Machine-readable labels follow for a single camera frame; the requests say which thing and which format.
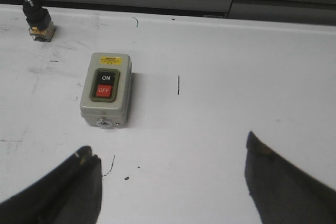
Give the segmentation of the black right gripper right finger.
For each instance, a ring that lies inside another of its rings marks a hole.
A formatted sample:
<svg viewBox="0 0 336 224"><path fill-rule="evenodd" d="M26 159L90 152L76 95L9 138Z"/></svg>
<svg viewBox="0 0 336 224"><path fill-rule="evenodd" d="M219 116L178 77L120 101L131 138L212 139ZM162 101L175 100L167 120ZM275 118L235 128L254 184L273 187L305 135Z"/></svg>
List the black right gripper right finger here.
<svg viewBox="0 0 336 224"><path fill-rule="evenodd" d="M245 180L262 223L335 223L335 190L249 132Z"/></svg>

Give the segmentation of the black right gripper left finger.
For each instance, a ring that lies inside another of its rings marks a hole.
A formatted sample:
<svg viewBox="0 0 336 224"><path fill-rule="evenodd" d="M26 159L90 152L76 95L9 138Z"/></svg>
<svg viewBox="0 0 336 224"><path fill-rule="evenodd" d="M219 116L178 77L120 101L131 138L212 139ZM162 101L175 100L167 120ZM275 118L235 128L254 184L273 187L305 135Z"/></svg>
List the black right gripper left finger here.
<svg viewBox="0 0 336 224"><path fill-rule="evenodd" d="M96 223L102 204L101 160L83 146L1 203L1 223Z"/></svg>

